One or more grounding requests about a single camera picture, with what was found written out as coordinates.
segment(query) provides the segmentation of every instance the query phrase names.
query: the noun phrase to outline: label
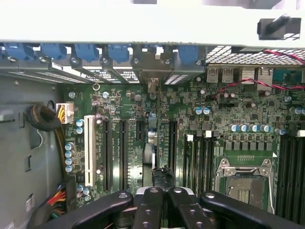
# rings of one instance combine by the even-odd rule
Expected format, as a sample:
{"label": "label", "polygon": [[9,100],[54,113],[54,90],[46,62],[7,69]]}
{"label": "label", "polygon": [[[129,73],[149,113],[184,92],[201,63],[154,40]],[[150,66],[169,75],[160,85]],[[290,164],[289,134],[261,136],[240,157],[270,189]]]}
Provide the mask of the label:
{"label": "label", "polygon": [[29,212],[35,207],[35,196],[33,194],[30,194],[27,198],[27,201],[25,202],[25,208],[26,211]]}
{"label": "label", "polygon": [[12,223],[10,223],[7,227],[5,227],[4,229],[14,229],[15,228],[15,222],[13,221]]}

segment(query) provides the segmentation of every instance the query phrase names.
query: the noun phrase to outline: black cable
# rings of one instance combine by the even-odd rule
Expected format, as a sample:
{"label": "black cable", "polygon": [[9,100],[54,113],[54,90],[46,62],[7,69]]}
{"label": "black cable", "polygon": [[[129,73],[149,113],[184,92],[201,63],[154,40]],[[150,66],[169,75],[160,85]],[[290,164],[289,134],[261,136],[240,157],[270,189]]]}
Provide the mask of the black cable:
{"label": "black cable", "polygon": [[25,114],[26,120],[36,129],[50,132],[61,127],[61,121],[56,114],[44,105],[32,105]]}

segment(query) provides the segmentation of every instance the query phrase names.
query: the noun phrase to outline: motherboard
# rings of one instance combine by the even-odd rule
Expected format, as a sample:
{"label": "motherboard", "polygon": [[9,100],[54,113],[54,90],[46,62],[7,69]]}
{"label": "motherboard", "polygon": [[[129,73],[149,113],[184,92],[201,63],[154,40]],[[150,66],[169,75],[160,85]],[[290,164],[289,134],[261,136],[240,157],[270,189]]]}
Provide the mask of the motherboard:
{"label": "motherboard", "polygon": [[[273,81],[287,85],[287,76],[298,83],[299,73],[289,70],[275,71]],[[159,85],[156,94],[138,84],[63,85],[74,104],[65,155],[77,205],[118,190],[135,194],[159,167],[173,172],[173,186],[197,196],[215,190],[274,213],[281,137],[304,120],[305,93],[227,85],[209,73]]]}

